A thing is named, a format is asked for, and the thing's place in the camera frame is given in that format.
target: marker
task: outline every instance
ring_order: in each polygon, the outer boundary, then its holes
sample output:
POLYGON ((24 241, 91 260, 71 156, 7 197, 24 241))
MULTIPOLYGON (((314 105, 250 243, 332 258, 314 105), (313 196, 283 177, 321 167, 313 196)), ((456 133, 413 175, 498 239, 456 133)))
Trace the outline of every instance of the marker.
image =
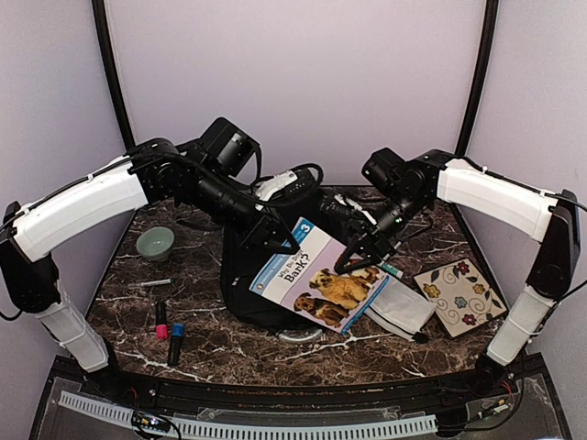
POLYGON ((395 278, 400 279, 404 276, 404 273, 397 269, 396 267, 392 266, 391 264, 388 263, 379 263, 377 265, 380 269, 385 270, 387 273, 389 273, 390 275, 394 275, 395 278))
POLYGON ((172 331, 172 339, 169 343, 169 353, 167 354, 167 365, 175 367, 180 363, 180 353, 182 351, 183 342, 183 324, 174 324, 172 331))
POLYGON ((167 339, 167 308, 165 302, 155 304, 155 331, 158 339, 167 339))
POLYGON ((129 283, 128 288, 129 289, 140 289, 141 287, 164 286, 165 284, 173 284, 173 278, 168 278, 166 280, 156 280, 156 281, 131 282, 131 283, 129 283))

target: flower pattern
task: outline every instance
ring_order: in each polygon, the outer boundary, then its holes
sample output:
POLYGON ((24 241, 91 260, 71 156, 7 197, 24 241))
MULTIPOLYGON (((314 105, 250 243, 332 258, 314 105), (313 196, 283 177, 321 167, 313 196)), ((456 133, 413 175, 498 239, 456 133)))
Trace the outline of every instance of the flower pattern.
POLYGON ((482 284, 475 284, 473 290, 478 295, 483 295, 485 293, 485 286, 483 286, 482 284))
POLYGON ((465 323, 466 325, 476 325, 477 319, 472 314, 465 314, 462 317, 462 322, 465 323))
POLYGON ((440 295, 440 290, 434 284, 424 284, 424 289, 422 289, 424 293, 426 293, 430 298, 437 298, 440 295))
POLYGON ((455 298, 455 304, 460 309, 464 309, 465 307, 467 307, 468 302, 462 296, 458 296, 455 298))
POLYGON ((467 273, 469 273, 469 265, 464 261, 461 261, 457 265, 457 270, 460 272, 461 275, 466 275, 467 273))

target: black pole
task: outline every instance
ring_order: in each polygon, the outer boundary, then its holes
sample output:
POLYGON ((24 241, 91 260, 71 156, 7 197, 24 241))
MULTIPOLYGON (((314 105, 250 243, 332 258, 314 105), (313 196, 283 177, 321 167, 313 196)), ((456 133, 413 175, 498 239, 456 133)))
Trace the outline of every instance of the black pole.
POLYGON ((122 96, 122 88, 118 80, 118 72, 116 71, 116 63, 114 59, 114 52, 112 50, 112 41, 110 39, 110 32, 108 31, 108 20, 106 17, 106 10, 104 0, 92 0, 92 7, 94 9, 95 30, 98 35, 98 44, 100 45, 100 52, 102 53, 102 63, 104 64, 104 72, 106 74, 106 81, 110 89, 110 97, 116 113, 116 120, 120 134, 125 143, 125 147, 130 149, 135 146, 135 138, 132 134, 130 122, 128 120, 127 107, 122 96))
POLYGON ((499 0, 487 0, 485 4, 485 18, 483 20, 481 42, 479 43, 479 53, 477 54, 477 64, 475 65, 475 73, 473 74, 471 93, 469 94, 467 110, 465 111, 462 127, 460 128, 459 141, 455 148, 455 154, 457 156, 462 157, 467 154, 467 147, 471 140, 475 117, 477 116, 479 102, 481 101, 483 84, 485 83, 485 75, 487 74, 487 66, 489 65, 489 56, 492 51, 493 32, 495 31, 495 23, 497 21, 498 5, 499 0))

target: pen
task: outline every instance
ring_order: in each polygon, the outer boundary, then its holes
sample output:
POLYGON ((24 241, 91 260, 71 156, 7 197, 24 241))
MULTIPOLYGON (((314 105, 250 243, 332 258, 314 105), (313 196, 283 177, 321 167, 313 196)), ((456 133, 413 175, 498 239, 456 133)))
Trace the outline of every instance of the pen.
POLYGON ((150 287, 150 286, 164 286, 165 284, 173 284, 173 278, 168 278, 166 280, 156 280, 156 281, 144 281, 144 282, 131 282, 129 283, 129 289, 138 289, 141 287, 150 287))

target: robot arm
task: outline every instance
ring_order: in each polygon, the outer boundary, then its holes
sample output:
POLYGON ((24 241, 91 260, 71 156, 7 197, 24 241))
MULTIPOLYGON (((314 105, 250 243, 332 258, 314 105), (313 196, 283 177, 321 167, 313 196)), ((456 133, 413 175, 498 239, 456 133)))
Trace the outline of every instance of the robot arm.
POLYGON ((71 303, 50 252, 111 217, 173 197, 177 204, 197 206, 217 223, 233 226, 244 248, 295 253, 299 247, 274 209, 291 199, 274 202, 274 196, 307 193, 319 181, 298 168, 249 193, 229 176, 236 176, 258 148, 218 118, 196 141, 176 148, 168 140, 153 139, 36 203, 10 204, 0 227, 0 269, 12 303, 37 317, 102 393, 120 395, 127 386, 114 351, 71 303))
POLYGON ((393 255, 399 232, 437 198, 495 217, 541 243, 522 294, 478 362, 476 391, 490 389, 569 290, 581 249, 574 194, 511 181, 439 150, 406 162, 384 148, 372 154, 362 174, 387 197, 382 207, 365 215, 333 200, 323 204, 327 212, 345 215, 352 231, 335 267, 339 273, 393 255), (349 265, 354 254, 364 260, 349 265))

